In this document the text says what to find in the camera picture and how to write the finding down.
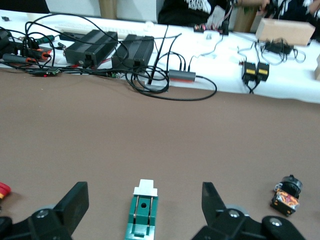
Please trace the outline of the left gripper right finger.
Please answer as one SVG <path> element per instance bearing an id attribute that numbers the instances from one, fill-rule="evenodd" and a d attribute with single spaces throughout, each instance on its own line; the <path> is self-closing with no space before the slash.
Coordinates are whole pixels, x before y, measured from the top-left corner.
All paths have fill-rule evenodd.
<path id="1" fill-rule="evenodd" d="M 287 219 L 267 215 L 261 222 L 224 204 L 212 182 L 202 183 L 206 225 L 191 240 L 307 240 Z"/>

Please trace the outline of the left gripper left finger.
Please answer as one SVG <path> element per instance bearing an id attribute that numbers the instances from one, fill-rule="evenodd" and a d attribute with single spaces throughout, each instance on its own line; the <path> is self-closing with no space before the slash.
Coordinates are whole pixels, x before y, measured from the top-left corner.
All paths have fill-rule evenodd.
<path id="1" fill-rule="evenodd" d="M 79 181 L 52 208 L 38 209 L 17 223 L 8 216 L 0 217 L 0 240 L 73 240 L 88 208 L 88 183 Z"/>

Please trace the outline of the red emergency stop orange block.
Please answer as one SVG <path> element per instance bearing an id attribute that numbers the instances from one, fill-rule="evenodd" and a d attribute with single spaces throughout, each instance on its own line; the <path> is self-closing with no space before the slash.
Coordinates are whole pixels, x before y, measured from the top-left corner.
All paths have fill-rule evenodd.
<path id="1" fill-rule="evenodd" d="M 12 189 L 7 184 L 0 182 L 0 201 L 11 193 Z"/>

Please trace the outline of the grey usb hub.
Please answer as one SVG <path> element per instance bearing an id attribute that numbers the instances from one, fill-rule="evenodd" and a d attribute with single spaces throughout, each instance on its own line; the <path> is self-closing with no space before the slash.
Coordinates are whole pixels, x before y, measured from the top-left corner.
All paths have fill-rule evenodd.
<path id="1" fill-rule="evenodd" d="M 168 77 L 170 81 L 194 82 L 196 79 L 196 73 L 190 71 L 169 70 Z"/>

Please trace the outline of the black adapter yellow label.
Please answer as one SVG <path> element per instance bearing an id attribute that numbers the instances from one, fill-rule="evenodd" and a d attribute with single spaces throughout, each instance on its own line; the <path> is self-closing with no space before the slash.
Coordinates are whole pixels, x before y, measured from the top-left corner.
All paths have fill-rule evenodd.
<path id="1" fill-rule="evenodd" d="M 256 77 L 258 81 L 266 82 L 269 77 L 270 65 L 264 62 L 258 62 L 256 68 Z"/>
<path id="2" fill-rule="evenodd" d="M 244 83 L 248 83 L 249 81 L 254 81 L 256 79 L 256 64 L 254 62 L 243 62 L 241 78 Z"/>

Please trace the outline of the orange black tool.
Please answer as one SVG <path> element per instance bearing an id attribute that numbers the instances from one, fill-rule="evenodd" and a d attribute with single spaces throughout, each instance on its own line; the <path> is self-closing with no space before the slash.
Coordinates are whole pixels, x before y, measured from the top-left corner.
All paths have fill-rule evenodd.
<path id="1" fill-rule="evenodd" d="M 38 49 L 28 48 L 25 52 L 25 55 L 33 59 L 47 61 L 48 58 L 51 56 L 51 52 L 52 49 L 47 47 L 42 47 Z"/>

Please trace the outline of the grey orange-tipped tool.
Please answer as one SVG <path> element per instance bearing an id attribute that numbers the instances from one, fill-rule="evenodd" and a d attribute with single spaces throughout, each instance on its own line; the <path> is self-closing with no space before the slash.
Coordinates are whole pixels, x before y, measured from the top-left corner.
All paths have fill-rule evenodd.
<path id="1" fill-rule="evenodd" d="M 33 58 L 10 54 L 10 53 L 3 54 L 2 59 L 7 63 L 15 63 L 15 64 L 24 64 L 24 63 L 31 64 L 36 62 L 36 60 Z"/>

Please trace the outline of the black finned power supply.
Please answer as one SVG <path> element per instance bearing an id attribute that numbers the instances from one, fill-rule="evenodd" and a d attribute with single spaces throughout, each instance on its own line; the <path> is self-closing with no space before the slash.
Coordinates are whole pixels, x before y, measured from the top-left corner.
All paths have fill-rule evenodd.
<path id="1" fill-rule="evenodd" d="M 153 36 L 129 34 L 111 57 L 112 68 L 128 70 L 147 66 L 154 50 Z"/>
<path id="2" fill-rule="evenodd" d="M 118 33 L 92 30 L 64 50 L 66 62 L 97 68 L 118 45 Z"/>

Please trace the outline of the black power brick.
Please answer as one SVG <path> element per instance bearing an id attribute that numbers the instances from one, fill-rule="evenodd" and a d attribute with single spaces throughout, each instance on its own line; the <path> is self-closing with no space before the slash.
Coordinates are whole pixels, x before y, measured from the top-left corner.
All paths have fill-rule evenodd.
<path id="1" fill-rule="evenodd" d="M 294 49 L 294 46 L 289 45 L 281 39 L 280 41 L 266 41 L 264 49 L 275 54 L 289 55 L 291 51 Z"/>

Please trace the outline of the white keyboard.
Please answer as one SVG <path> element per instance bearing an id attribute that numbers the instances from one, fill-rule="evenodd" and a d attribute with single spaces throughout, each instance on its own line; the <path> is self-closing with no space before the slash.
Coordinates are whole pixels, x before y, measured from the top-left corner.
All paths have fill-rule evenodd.
<path id="1" fill-rule="evenodd" d="M 155 24 L 152 22 L 146 22 L 142 24 L 124 24 L 122 26 L 95 26 L 93 24 L 80 24 L 80 23 L 64 23 L 56 25 L 55 28 L 61 33 L 73 33 L 73 34 L 87 34 L 92 30 L 107 32 L 115 32 L 118 38 L 124 39 L 127 35 L 145 36 L 151 32 Z"/>

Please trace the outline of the small plain cardboard box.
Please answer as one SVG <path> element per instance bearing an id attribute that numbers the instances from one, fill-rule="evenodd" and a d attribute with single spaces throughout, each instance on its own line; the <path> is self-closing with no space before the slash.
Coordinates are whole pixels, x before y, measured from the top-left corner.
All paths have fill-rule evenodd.
<path id="1" fill-rule="evenodd" d="M 255 36 L 261 42 L 283 39 L 289 45 L 306 46 L 315 30 L 309 22 L 263 18 Z"/>

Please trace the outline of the brown cardboard tube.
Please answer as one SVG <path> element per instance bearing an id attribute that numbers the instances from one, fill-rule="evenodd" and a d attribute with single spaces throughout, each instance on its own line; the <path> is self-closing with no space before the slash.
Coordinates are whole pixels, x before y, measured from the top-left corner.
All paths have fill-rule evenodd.
<path id="1" fill-rule="evenodd" d="M 98 2 L 103 19 L 117 19 L 117 0 L 98 0 Z"/>
<path id="2" fill-rule="evenodd" d="M 235 0 L 236 18 L 233 27 L 234 32 L 249 33 L 259 7 L 256 0 Z"/>

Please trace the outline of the person in dark patterned top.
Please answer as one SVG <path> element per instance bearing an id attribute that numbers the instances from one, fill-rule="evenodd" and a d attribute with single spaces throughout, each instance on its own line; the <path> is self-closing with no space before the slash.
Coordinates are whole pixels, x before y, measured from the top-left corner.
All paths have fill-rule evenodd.
<path id="1" fill-rule="evenodd" d="M 238 0 L 164 0 L 158 13 L 157 23 L 192 27 L 194 25 L 212 24 L 216 7 L 225 10 L 228 4 Z"/>
<path id="2" fill-rule="evenodd" d="M 320 0 L 265 0 L 257 13 L 265 18 L 320 24 Z"/>

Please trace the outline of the black monitor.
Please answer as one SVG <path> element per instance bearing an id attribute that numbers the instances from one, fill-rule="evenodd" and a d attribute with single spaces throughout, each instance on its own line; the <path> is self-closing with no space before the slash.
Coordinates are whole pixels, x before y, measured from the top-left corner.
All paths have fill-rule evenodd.
<path id="1" fill-rule="evenodd" d="M 0 10 L 36 14 L 50 13 L 46 0 L 0 0 Z"/>

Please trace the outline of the black knob switch orange block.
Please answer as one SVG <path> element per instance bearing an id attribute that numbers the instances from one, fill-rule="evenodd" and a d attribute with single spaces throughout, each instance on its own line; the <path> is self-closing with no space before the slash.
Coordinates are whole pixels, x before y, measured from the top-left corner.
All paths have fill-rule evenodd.
<path id="1" fill-rule="evenodd" d="M 300 206 L 299 197 L 303 183 L 293 174 L 285 176 L 274 186 L 270 206 L 285 215 L 291 216 Z"/>

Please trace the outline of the green handled screwdriver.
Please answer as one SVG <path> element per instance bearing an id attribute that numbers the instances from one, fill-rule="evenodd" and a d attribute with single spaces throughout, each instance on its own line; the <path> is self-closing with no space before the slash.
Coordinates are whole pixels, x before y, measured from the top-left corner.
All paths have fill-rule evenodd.
<path id="1" fill-rule="evenodd" d="M 46 43 L 52 42 L 54 40 L 55 40 L 55 36 L 54 35 L 45 35 L 43 37 L 36 38 L 35 42 L 38 43 L 38 44 L 46 44 Z"/>

